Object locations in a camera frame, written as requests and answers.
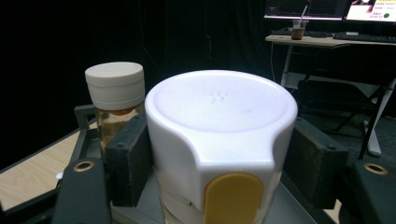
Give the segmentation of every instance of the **white desk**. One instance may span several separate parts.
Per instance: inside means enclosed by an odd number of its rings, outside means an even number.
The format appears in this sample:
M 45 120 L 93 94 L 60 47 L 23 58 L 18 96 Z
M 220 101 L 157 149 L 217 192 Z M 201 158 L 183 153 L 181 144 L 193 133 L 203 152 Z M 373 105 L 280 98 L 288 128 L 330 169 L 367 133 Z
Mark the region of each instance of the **white desk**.
M 288 87 L 288 88 L 293 88 L 293 89 L 297 89 L 298 81 L 304 79 L 304 74 L 292 73 L 289 71 L 291 54 L 293 52 L 293 46 L 301 46 L 301 47 L 308 47 L 308 48 L 330 48 L 330 47 L 333 47 L 336 45 L 346 44 L 346 43 L 387 44 L 387 43 L 339 40 L 339 39 L 333 39 L 332 37 L 313 38 L 310 36 L 304 36 L 302 40 L 292 40 L 291 37 L 288 35 L 268 35 L 267 37 L 265 37 L 265 41 L 270 41 L 274 44 L 282 44 L 282 45 L 289 46 L 280 85 L 283 87 Z M 393 87 L 395 86 L 395 84 L 396 84 L 396 78 L 391 82 L 387 92 L 385 93 L 383 103 L 381 104 L 381 106 L 379 108 L 379 113 L 376 118 L 375 124 L 378 122 L 379 118 L 381 117 L 381 114 L 384 111 L 384 108 L 387 105 L 387 102 L 389 100 L 389 97 L 392 95 L 392 90 L 393 90 Z M 375 88 L 372 85 L 359 85 L 359 87 L 368 95 L 371 94 Z M 373 130 L 373 132 L 370 136 L 368 152 L 370 155 L 375 156 L 375 157 L 381 156 L 381 149 L 379 147 L 378 140 L 376 138 L 375 130 Z

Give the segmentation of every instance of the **keyboard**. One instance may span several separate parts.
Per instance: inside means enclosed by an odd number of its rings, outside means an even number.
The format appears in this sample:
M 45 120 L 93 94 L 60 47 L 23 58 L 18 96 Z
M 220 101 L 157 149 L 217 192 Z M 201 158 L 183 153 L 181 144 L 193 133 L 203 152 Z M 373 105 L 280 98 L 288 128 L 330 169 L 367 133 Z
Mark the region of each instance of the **keyboard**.
M 396 36 L 387 36 L 387 35 L 346 35 L 344 33 L 338 33 L 335 34 L 333 38 L 342 39 L 342 40 L 396 44 Z
M 272 30 L 271 35 L 291 35 L 290 30 Z M 330 32 L 321 32 L 321 31 L 304 31 L 304 36 L 327 36 L 332 37 L 332 33 Z

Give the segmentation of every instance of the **yellow tab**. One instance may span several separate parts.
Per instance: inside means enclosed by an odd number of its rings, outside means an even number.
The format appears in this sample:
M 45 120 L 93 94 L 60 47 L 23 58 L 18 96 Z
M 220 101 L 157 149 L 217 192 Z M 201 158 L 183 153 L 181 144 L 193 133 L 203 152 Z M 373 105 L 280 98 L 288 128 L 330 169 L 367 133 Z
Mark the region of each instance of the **yellow tab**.
M 263 192 L 263 183 L 254 175 L 217 177 L 205 189 L 205 224 L 254 223 Z

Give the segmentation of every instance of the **amber liquid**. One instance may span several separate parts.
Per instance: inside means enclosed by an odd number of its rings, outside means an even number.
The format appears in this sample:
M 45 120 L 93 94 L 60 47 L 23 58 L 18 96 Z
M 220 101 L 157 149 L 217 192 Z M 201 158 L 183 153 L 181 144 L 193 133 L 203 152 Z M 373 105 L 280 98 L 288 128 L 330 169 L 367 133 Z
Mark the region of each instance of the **amber liquid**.
M 125 126 L 131 118 L 144 112 L 144 103 L 131 108 L 115 111 L 96 108 L 96 123 L 102 156 L 106 154 L 107 144 L 117 135 L 123 126 Z
M 305 28 L 293 28 L 291 30 L 291 39 L 301 40 L 304 36 Z

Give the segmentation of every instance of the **chair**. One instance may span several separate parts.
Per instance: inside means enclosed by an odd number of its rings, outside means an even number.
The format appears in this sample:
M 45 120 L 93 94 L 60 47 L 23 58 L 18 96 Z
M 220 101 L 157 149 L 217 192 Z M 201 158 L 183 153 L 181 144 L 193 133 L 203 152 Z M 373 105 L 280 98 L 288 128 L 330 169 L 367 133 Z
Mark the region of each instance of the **chair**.
M 361 160 L 381 116 L 378 113 L 384 94 L 394 88 L 395 64 L 396 46 L 393 45 L 342 44 L 322 49 L 308 68 L 304 80 L 298 83 L 298 116 L 306 108 L 347 112 L 350 115 L 338 127 L 330 132 L 323 131 L 338 134 L 355 115 L 369 116 L 366 133 L 360 136 L 363 139 L 359 155 Z M 357 83 L 373 84 L 378 88 L 367 95 L 358 88 L 360 84 Z

